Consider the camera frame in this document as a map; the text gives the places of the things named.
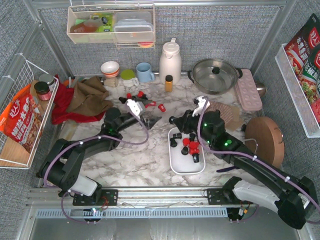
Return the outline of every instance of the kettle lid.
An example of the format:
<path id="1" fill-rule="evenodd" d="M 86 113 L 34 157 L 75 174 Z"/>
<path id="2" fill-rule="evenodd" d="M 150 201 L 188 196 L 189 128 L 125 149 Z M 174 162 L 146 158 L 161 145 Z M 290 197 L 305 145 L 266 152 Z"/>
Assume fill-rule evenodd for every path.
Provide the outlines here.
<path id="1" fill-rule="evenodd" d="M 166 42 L 163 45 L 162 50 L 165 54 L 175 55 L 180 52 L 180 47 L 179 47 L 178 43 L 176 43 L 176 39 L 172 38 L 171 41 Z"/>

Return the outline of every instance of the blue mug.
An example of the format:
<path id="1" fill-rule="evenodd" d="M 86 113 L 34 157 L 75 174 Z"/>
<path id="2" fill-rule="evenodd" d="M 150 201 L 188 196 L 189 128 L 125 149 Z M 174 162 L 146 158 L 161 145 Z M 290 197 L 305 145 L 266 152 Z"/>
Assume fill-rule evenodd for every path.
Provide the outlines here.
<path id="1" fill-rule="evenodd" d="M 152 67 L 147 62 L 141 62 L 136 66 L 136 76 L 140 83 L 149 83 L 155 80 Z"/>

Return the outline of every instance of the round wooden cutting board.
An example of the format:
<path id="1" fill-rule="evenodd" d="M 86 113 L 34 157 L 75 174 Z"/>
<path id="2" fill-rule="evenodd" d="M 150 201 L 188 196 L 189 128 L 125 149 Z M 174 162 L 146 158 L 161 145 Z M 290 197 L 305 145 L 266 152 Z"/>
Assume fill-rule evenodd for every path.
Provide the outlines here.
<path id="1" fill-rule="evenodd" d="M 278 125 L 269 117 L 252 118 L 245 129 L 245 139 L 255 139 L 258 143 L 256 155 L 269 164 L 279 168 L 285 156 L 283 134 Z M 245 145 L 254 153 L 256 143 L 245 141 Z"/>

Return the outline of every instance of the ventilation grille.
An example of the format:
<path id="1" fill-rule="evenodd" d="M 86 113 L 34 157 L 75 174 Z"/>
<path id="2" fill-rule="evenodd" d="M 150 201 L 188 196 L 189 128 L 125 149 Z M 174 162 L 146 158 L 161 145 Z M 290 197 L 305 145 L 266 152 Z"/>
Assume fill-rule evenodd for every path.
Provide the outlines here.
<path id="1" fill-rule="evenodd" d="M 105 211 L 83 211 L 83 209 L 65 209 L 68 216 L 75 219 L 162 219 L 162 218 L 225 218 L 225 207 L 212 208 L 109 208 Z M 63 219 L 61 209 L 38 209 L 38 219 Z"/>

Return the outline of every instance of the mug handle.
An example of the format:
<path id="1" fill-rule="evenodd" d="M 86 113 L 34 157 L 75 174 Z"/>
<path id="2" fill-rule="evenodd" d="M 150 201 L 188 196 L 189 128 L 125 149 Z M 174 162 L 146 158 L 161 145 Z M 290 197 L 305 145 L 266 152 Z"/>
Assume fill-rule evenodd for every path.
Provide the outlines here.
<path id="1" fill-rule="evenodd" d="M 151 79 L 152 79 L 152 82 L 153 82 L 156 79 L 154 73 L 150 72 L 150 76 L 151 76 Z"/>
<path id="2" fill-rule="evenodd" d="M 133 81 L 134 85 L 139 86 L 138 78 L 134 77 L 134 78 L 132 78 L 132 81 Z"/>

